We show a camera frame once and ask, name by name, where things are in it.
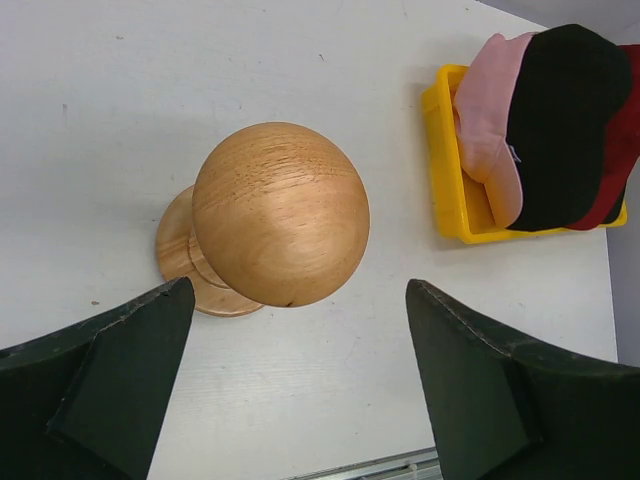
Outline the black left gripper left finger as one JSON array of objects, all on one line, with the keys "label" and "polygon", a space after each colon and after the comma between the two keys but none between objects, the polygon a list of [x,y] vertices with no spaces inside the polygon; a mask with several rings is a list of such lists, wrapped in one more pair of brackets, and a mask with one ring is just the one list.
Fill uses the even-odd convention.
[{"label": "black left gripper left finger", "polygon": [[2,478],[146,478],[194,308],[182,277],[3,349]]}]

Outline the pink baseball cap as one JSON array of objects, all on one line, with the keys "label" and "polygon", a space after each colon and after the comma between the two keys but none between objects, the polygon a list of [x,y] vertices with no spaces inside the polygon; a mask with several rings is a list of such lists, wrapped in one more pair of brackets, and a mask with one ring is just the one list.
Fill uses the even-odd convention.
[{"label": "pink baseball cap", "polygon": [[484,186],[496,225],[519,217],[523,191],[516,160],[507,144],[511,100],[526,48],[533,34],[507,39],[491,36],[463,75],[455,96],[461,167]]}]

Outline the black Yankees baseball cap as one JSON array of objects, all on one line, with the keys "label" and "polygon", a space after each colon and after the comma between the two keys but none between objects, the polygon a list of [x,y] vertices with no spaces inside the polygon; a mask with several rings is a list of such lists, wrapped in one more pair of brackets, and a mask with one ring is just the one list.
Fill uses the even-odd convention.
[{"label": "black Yankees baseball cap", "polygon": [[631,89],[630,60],[599,34],[569,24],[533,35],[508,116],[523,192],[510,229],[561,228],[587,215],[600,188],[606,127]]}]

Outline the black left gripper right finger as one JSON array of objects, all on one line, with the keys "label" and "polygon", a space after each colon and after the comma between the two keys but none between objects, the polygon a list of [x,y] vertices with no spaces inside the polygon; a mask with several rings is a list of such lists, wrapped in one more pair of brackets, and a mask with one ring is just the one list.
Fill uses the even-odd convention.
[{"label": "black left gripper right finger", "polygon": [[406,288],[446,479],[635,479],[639,371],[552,345],[432,284]]}]

